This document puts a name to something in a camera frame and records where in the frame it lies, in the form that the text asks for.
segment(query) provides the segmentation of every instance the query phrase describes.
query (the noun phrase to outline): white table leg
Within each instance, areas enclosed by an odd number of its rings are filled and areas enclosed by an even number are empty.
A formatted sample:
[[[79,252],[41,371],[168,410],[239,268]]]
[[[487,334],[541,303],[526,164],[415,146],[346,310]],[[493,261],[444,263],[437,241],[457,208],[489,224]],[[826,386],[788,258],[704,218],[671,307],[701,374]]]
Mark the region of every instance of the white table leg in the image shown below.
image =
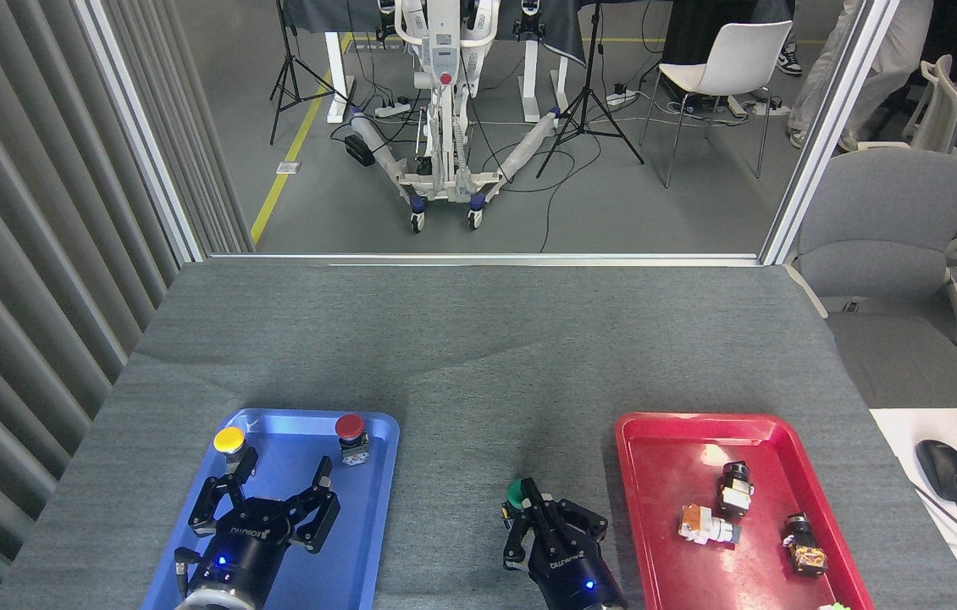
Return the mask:
[[[568,108],[568,97],[565,97],[565,73],[568,72],[568,58],[562,55],[557,62],[557,69],[550,70],[550,80],[553,81],[553,97],[557,100],[557,107]]]
[[[324,32],[324,45],[328,47],[328,66],[331,68],[332,86],[339,92],[350,93],[354,88],[354,77],[343,73],[343,55],[340,53],[339,32]],[[346,116],[346,99],[336,94],[336,96],[332,96],[332,103],[328,107],[328,123],[343,123],[344,116]]]
[[[520,103],[524,107],[524,120],[538,123],[539,103],[535,99],[535,70],[539,62],[539,43],[537,40],[524,42],[524,75],[517,77],[520,85]]]

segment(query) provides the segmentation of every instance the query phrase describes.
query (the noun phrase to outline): computer mouse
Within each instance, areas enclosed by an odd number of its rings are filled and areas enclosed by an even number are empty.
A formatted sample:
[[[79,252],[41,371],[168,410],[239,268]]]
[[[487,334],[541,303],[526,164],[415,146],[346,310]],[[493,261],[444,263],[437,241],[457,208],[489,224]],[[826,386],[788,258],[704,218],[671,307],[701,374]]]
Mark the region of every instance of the computer mouse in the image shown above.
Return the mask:
[[[934,493],[957,502],[957,451],[942,441],[927,439],[916,445],[916,458]]]

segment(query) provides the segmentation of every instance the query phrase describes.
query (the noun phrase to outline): green button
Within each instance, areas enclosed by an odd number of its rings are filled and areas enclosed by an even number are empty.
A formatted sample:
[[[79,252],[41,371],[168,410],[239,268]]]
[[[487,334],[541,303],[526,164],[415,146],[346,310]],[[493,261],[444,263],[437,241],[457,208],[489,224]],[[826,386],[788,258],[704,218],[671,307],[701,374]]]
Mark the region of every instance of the green button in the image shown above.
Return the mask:
[[[524,508],[524,485],[521,479],[509,483],[509,490],[506,491],[505,499],[517,510]]]

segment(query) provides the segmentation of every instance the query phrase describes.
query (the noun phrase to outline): sneaker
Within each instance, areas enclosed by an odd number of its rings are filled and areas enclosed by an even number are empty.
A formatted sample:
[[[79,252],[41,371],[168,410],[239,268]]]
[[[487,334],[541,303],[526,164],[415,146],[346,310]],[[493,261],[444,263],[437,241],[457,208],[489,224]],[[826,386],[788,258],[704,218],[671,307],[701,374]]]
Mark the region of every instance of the sneaker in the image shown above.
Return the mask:
[[[844,152],[854,152],[859,150],[859,139],[855,138],[855,134],[851,134],[850,131],[842,131],[836,146],[841,147]]]
[[[795,43],[791,42],[783,49],[780,49],[780,57],[776,58],[776,67],[784,74],[791,76],[801,76],[803,66],[799,65],[799,58],[795,57]]]
[[[805,129],[788,129],[788,139],[791,140],[791,146],[800,149],[806,144]]]

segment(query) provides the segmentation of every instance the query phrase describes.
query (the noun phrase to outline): person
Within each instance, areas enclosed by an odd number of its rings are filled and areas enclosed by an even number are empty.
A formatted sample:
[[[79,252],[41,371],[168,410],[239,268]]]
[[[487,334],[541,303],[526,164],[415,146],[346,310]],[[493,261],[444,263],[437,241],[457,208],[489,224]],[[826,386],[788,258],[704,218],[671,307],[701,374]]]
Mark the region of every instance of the person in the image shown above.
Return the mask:
[[[843,10],[839,19],[836,19],[836,27],[828,34],[820,57],[809,70],[806,82],[792,105],[791,115],[788,116],[788,139],[796,149],[806,143],[810,124],[824,104],[828,80],[843,54],[844,42],[861,5],[862,0],[844,0]],[[904,86],[911,73],[919,67],[933,10],[934,0],[900,0],[893,20],[885,31],[882,45],[870,65],[870,74],[866,75],[866,80],[862,82],[855,106],[851,109],[851,115],[847,117],[847,123],[839,136],[839,147],[843,150],[858,150],[862,126],[889,93]]]
[[[757,0],[753,11],[753,23],[776,23],[795,19],[795,0]],[[780,72],[793,77],[803,74],[803,66],[799,65],[799,58],[795,57],[797,45],[795,43],[795,24],[791,24],[788,32],[788,41],[780,49],[780,57],[776,59],[776,67]]]

